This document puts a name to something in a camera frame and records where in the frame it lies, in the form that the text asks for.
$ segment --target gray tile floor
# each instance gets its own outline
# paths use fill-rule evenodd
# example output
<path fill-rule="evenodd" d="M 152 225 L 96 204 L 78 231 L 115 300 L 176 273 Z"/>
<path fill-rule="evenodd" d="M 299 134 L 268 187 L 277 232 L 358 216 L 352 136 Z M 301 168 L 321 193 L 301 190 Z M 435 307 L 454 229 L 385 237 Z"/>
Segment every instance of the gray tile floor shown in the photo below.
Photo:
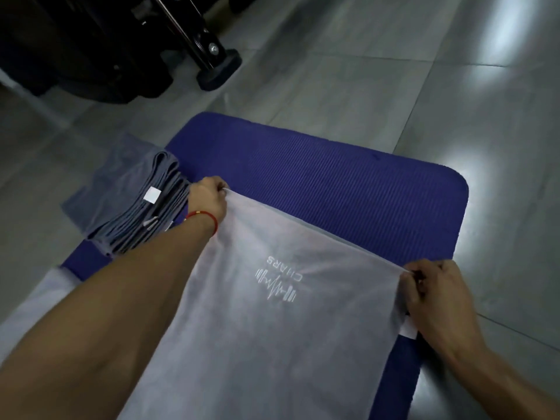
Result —
<path fill-rule="evenodd" d="M 244 58 L 213 93 L 189 59 L 123 106 L 0 93 L 0 318 L 80 241 L 58 204 L 119 133 L 165 144 L 209 110 L 459 171 L 456 260 L 488 343 L 560 398 L 560 0 L 257 0 L 209 24 Z M 410 418 L 484 418 L 437 371 Z"/>

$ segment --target blue yoga mat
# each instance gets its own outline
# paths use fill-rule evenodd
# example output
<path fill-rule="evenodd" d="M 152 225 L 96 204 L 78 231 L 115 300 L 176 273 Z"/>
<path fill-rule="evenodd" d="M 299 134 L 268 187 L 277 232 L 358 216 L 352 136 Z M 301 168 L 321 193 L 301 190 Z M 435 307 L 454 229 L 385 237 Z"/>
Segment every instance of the blue yoga mat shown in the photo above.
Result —
<path fill-rule="evenodd" d="M 190 181 L 220 175 L 236 192 L 396 264 L 453 257 L 468 186 L 447 167 L 207 112 L 167 149 Z M 63 265 L 85 280 L 108 262 L 82 242 Z M 406 419 L 421 345 L 397 338 L 370 419 Z"/>

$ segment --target hand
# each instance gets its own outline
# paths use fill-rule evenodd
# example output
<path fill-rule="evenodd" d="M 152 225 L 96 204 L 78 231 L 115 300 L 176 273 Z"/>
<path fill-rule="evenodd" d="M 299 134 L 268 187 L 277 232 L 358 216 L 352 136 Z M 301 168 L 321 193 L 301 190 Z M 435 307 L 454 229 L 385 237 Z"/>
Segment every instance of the hand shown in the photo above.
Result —
<path fill-rule="evenodd" d="M 400 285 L 412 321 L 430 346 L 448 362 L 484 353 L 472 296 L 457 264 L 422 259 L 404 268 L 424 274 L 417 285 L 411 273 L 403 273 Z"/>
<path fill-rule="evenodd" d="M 207 211 L 216 217 L 218 223 L 226 216 L 226 192 L 229 189 L 220 177 L 206 177 L 198 183 L 190 185 L 189 213 L 193 211 Z"/>

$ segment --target stack of folded towels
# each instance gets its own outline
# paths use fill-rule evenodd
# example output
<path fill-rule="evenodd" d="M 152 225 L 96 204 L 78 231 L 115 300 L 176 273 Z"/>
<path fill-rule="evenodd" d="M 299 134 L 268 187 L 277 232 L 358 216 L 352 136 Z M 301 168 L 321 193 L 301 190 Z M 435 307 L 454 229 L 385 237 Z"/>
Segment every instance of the stack of folded towels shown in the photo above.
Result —
<path fill-rule="evenodd" d="M 89 184 L 62 204 L 86 239 L 114 257 L 166 231 L 189 182 L 168 151 L 125 134 Z"/>

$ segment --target forearm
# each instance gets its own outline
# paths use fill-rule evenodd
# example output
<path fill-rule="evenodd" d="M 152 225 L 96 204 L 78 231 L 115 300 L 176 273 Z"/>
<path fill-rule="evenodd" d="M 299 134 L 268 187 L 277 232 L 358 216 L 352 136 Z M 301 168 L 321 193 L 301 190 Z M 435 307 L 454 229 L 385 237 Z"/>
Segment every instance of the forearm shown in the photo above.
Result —
<path fill-rule="evenodd" d="M 560 407 L 488 349 L 446 360 L 458 381 L 494 420 L 557 420 Z"/>
<path fill-rule="evenodd" d="M 46 411 L 54 413 L 66 407 L 58 414 L 69 417 L 77 414 L 75 409 L 83 417 L 84 406 L 91 404 L 98 407 L 89 411 L 92 418 L 114 418 L 173 319 L 213 228 L 208 216 L 194 216 L 79 286 L 6 360 L 0 370 L 0 398 L 52 404 L 55 409 Z M 67 398 L 72 405 L 60 401 L 68 396 L 64 392 L 72 394 Z"/>

